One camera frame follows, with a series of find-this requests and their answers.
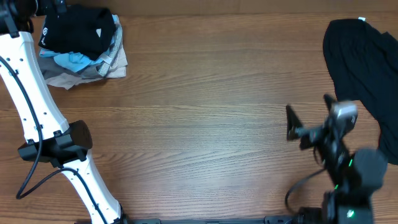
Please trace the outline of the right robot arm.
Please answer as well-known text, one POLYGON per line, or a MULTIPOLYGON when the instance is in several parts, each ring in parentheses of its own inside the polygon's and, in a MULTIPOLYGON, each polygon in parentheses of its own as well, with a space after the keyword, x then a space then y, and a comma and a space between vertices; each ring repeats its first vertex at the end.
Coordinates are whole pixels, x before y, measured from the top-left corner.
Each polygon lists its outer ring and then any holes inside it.
POLYGON ((292 212, 290 223, 373 223, 373 193, 384 183, 387 159, 376 149, 362 148, 349 152, 343 138, 354 129, 357 106, 351 101, 323 97, 328 109, 324 122, 306 128, 290 105, 286 106, 287 140, 300 142, 300 149, 312 149, 322 169, 296 182, 287 191, 285 207, 292 212), (290 194, 306 181, 327 172, 334 189, 325 192, 321 207, 301 207, 293 211, 290 194))

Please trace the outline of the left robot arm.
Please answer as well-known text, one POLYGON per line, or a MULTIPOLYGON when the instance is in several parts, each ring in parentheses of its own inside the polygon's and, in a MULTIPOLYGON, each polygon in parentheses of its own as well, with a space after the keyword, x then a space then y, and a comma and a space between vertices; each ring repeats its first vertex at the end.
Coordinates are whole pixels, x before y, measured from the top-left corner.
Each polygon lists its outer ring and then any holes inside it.
POLYGON ((56 106, 34 52, 32 17, 63 1, 1 1, 1 77, 24 130, 20 157, 33 163, 17 192, 22 199, 56 174, 63 174, 85 204, 91 223, 127 223, 128 216, 98 172, 93 141, 82 120, 69 123, 56 106))

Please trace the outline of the black t-shirt with logo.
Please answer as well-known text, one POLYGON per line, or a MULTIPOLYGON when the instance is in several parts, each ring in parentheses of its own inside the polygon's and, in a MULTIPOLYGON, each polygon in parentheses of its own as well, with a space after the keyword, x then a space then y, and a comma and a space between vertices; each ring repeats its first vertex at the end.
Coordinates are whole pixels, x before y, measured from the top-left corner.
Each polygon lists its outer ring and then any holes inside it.
POLYGON ((108 8, 72 5, 64 13, 50 11, 43 25, 39 46, 56 53, 81 53, 97 60, 106 52, 116 32, 108 8))

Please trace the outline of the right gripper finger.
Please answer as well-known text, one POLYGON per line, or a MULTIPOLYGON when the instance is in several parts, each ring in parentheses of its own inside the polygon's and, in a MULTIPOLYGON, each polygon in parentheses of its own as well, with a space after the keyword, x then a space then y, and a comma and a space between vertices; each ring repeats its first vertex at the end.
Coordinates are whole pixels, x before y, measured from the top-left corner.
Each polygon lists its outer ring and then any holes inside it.
POLYGON ((286 106, 287 115, 287 140, 293 141, 299 139, 303 134, 303 124, 299 120, 295 111, 290 105, 286 106))
POLYGON ((328 109, 328 112, 331 112, 333 105, 337 103, 337 100, 329 94, 324 94, 323 99, 328 109))

